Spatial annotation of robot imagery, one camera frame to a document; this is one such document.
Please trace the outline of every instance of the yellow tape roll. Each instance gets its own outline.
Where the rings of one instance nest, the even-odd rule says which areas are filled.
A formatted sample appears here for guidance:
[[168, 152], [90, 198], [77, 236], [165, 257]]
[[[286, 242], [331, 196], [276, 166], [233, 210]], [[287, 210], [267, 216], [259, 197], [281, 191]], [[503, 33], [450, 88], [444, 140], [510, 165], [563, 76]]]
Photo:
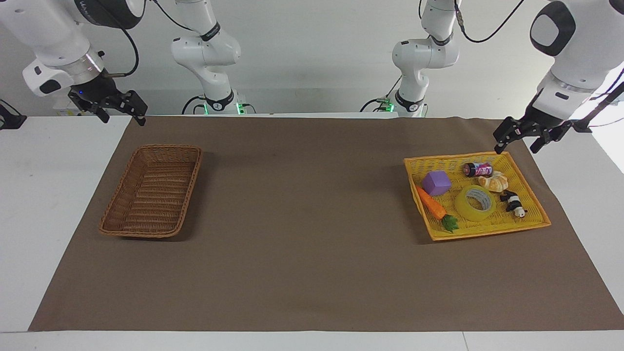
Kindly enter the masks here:
[[[476, 209], [468, 202], [471, 197], [481, 204], [481, 209]], [[465, 187], [455, 199], [455, 209], [463, 218], [472, 222], [481, 222], [494, 212], [494, 196], [485, 188], [478, 185]]]

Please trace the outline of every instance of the basket rim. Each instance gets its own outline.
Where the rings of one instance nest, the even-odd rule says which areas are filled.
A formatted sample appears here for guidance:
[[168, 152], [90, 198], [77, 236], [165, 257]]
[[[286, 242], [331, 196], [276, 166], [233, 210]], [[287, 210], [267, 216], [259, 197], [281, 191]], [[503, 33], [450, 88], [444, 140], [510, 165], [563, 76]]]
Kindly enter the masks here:
[[[423, 206], [423, 204], [421, 202], [421, 198], [419, 196], [417, 196], [416, 183], [414, 182], [414, 177], [412, 176], [411, 170], [409, 168], [409, 163], [411, 161], [414, 161], [414, 160], [419, 160], [419, 161], [421, 161], [421, 160], [430, 160], [430, 159], [447, 160], [447, 159], [460, 159], [460, 158], [463, 158], [463, 157], [475, 157], [475, 156], [504, 156], [509, 161], [510, 165], [512, 166], [512, 168], [514, 169], [514, 171], [518, 175], [518, 178], [520, 179], [521, 183], [523, 183], [523, 185], [526, 187], [526, 190], [529, 193], [529, 196], [531, 197], [531, 199], [533, 200], [533, 202], [535, 203], [535, 205], [539, 209], [539, 211], [540, 211], [540, 213], [542, 215], [542, 218], [543, 218], [542, 223], [533, 224], [533, 225], [527, 225], [526, 227], [522, 227], [522, 228], [500, 229], [500, 230], [495, 230], [493, 232], [488, 232], [488, 233], [485, 233], [485, 234], [483, 234], [483, 233], [476, 233], [476, 234], [465, 234], [465, 235], [436, 235], [435, 233], [438, 230], [436, 230], [436, 229], [434, 229], [432, 227], [431, 223], [429, 222], [429, 219], [427, 218], [426, 215], [424, 215], [425, 208], [424, 208], [424, 206]], [[538, 228], [548, 227], [548, 226], [550, 226], [552, 224], [551, 221], [550, 221], [550, 218], [546, 214], [546, 211], [542, 207], [542, 204], [540, 203], [539, 199], [537, 198], [537, 196], [533, 192], [533, 189], [531, 189], [531, 186], [529, 186], [529, 183], [527, 182], [527, 179], [524, 177], [524, 175], [522, 174], [522, 172], [518, 168], [518, 165], [515, 163], [514, 158], [511, 156], [509, 151], [503, 151], [500, 154], [497, 154], [494, 151], [483, 151], [483, 152], [473, 152], [473, 153], [470, 153], [470, 154], [407, 157], [407, 158], [403, 159], [403, 164], [405, 165], [405, 168], [407, 170], [407, 175], [408, 175], [407, 178], [409, 179], [409, 186], [410, 186], [410, 188], [412, 190], [412, 197], [414, 199], [414, 202], [416, 203], [416, 207], [418, 208], [418, 211], [421, 213], [422, 218], [423, 218], [423, 220], [425, 222], [425, 226], [427, 228], [427, 233], [429, 234], [429, 236], [431, 237], [431, 239], [433, 241], [454, 240], [454, 239], [467, 239], [467, 238], [471, 238], [471, 237], [482, 237], [482, 236], [487, 236], [487, 235], [519, 232], [521, 230], [529, 230], [529, 229], [538, 229]]]
[[[129, 232], [129, 231], [126, 231], [126, 230], [108, 230], [108, 229], [105, 229], [104, 228], [104, 222], [106, 221], [106, 218], [108, 217], [109, 212], [112, 209], [115, 200], [117, 200], [117, 197], [119, 196], [120, 191], [121, 191], [121, 189], [124, 186], [125, 178], [128, 175], [128, 172], [130, 171], [130, 168], [132, 167], [132, 163], [134, 162], [134, 159], [139, 154], [139, 152], [142, 152], [145, 149], [156, 149], [156, 148], [193, 149], [193, 150], [197, 151], [197, 158], [195, 159], [195, 165], [193, 167], [193, 172], [191, 173], [191, 178], [190, 178], [190, 181], [188, 183], [187, 191], [185, 193], [184, 202], [182, 203], [182, 211], [180, 213], [180, 217], [178, 217], [178, 222], [176, 223], [175, 228], [172, 229], [172, 230], [165, 231], [165, 232]], [[198, 174], [199, 168], [200, 168], [200, 166], [202, 164], [202, 156], [203, 156], [202, 148], [198, 147], [198, 146], [193, 146], [193, 145], [147, 144], [147, 145], [143, 145], [143, 146], [140, 146], [140, 147], [136, 148], [136, 150], [134, 150], [132, 155], [130, 156], [130, 159], [128, 160], [128, 163], [126, 163], [126, 166], [125, 166], [125, 169], [124, 169], [124, 173], [122, 174], [121, 178], [119, 179], [119, 183], [117, 184], [117, 187], [115, 188], [115, 192], [113, 193], [113, 196], [112, 196], [110, 202], [108, 203], [102, 218], [100, 219], [100, 222], [99, 222], [99, 225], [98, 225], [98, 229], [99, 229], [100, 233], [104, 234], [104, 235], [111, 235], [111, 236], [117, 236], [117, 237], [141, 237], [141, 238], [165, 238], [165, 237], [172, 237], [172, 236], [177, 235], [181, 231], [182, 224], [184, 223], [184, 219], [186, 218], [186, 214], [187, 214], [187, 210], [188, 210], [188, 203], [190, 202], [190, 196], [191, 196], [191, 194], [193, 192], [193, 188], [195, 187], [195, 181], [197, 180], [197, 174]]]

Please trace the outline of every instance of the table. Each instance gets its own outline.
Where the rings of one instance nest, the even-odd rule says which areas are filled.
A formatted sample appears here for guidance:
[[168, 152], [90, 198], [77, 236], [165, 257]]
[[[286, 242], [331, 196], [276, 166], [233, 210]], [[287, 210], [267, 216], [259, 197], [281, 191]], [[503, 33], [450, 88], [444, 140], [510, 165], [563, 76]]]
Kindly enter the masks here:
[[[379, 118], [394, 114], [332, 114], [333, 117]], [[324, 114], [295, 117], [329, 117]], [[23, 332], [34, 315], [73, 231], [129, 122], [111, 118], [103, 126], [88, 117], [32, 117], [18, 131], [0, 133], [0, 330]], [[585, 249], [620, 310], [624, 309], [621, 267], [620, 199], [624, 175], [590, 136], [570, 134], [535, 156], [549, 186], [559, 198]], [[609, 184], [600, 188], [599, 184]], [[596, 238], [596, 232], [603, 235]], [[157, 349], [512, 349], [610, 350], [624, 344], [624, 332], [502, 333], [166, 333], [51, 332], [0, 334], [0, 345], [20, 349], [47, 344], [97, 344], [100, 349], [135, 345]]]

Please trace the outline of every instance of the brown tablecloth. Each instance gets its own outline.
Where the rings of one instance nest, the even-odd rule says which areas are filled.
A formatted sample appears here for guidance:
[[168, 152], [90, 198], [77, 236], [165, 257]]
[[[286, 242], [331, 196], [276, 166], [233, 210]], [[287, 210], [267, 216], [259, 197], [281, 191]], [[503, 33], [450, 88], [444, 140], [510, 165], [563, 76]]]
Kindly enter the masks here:
[[[429, 239], [403, 158], [489, 151], [498, 123], [131, 123], [29, 330], [624, 329], [521, 142], [509, 151], [553, 225]], [[144, 144], [205, 151], [182, 232], [169, 240], [100, 235], [97, 224], [126, 162]]]

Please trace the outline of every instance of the orange carrot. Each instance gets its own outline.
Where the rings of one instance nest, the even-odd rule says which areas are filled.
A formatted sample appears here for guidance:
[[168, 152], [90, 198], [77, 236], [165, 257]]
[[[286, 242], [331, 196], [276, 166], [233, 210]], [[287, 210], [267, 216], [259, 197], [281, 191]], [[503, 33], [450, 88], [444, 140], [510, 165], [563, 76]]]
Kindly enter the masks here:
[[427, 207], [427, 210], [437, 219], [442, 221], [442, 226], [448, 230], [449, 232], [453, 232], [454, 229], [459, 229], [457, 225], [457, 219], [451, 215], [449, 215], [445, 208], [440, 205], [438, 201], [436, 201], [431, 195], [427, 194], [427, 192], [421, 188], [416, 187], [416, 191], [418, 192], [418, 196], [421, 198], [422, 204]]

